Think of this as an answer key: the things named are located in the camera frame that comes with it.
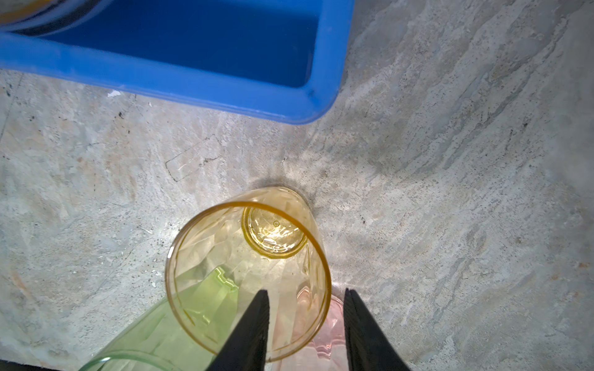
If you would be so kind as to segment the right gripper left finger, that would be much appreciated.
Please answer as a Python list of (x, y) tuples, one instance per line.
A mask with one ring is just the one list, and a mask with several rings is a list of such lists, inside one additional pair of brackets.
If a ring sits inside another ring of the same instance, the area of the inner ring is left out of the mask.
[(260, 290), (207, 370), (263, 371), (269, 321), (269, 295), (266, 290)]

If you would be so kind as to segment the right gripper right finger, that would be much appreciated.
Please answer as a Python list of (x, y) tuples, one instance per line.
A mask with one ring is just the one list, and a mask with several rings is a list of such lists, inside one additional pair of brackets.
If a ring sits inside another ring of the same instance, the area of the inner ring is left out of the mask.
[(360, 295), (349, 288), (344, 295), (343, 317), (350, 371), (410, 371), (389, 343)]

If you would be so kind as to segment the pink transparent cup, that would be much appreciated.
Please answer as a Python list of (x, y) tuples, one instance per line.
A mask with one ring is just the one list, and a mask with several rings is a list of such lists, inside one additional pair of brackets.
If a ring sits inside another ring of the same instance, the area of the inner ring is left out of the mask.
[(270, 370), (348, 370), (343, 301), (332, 295), (329, 312), (313, 340)]

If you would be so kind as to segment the green transparent cup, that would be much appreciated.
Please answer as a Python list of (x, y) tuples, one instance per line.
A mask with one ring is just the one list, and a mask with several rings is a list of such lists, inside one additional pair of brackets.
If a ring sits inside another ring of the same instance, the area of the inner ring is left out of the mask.
[[(239, 287), (221, 267), (175, 296), (204, 341), (218, 348), (238, 312)], [(82, 370), (205, 370), (216, 356), (192, 339), (167, 299), (153, 306)]]

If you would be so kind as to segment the yellow transparent cup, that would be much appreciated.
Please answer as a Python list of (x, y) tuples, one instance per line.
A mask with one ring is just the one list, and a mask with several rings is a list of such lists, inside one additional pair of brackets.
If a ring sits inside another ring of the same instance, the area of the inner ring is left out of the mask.
[(266, 359), (308, 345), (329, 312), (332, 280), (306, 200), (284, 186), (252, 190), (204, 210), (176, 236), (165, 270), (173, 314), (219, 353), (255, 295), (269, 295)]

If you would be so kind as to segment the blue plastic bin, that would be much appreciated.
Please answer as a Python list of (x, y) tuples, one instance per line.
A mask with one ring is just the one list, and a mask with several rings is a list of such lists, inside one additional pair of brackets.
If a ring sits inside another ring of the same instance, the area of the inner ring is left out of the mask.
[(352, 1), (113, 1), (62, 32), (1, 32), (1, 65), (291, 125), (337, 98)]

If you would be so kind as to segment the yellow rim dotted plate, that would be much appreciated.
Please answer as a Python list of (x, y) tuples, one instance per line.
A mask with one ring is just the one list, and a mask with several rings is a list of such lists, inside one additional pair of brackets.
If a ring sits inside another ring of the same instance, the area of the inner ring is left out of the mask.
[(78, 26), (113, 0), (1, 0), (1, 32), (44, 36)]

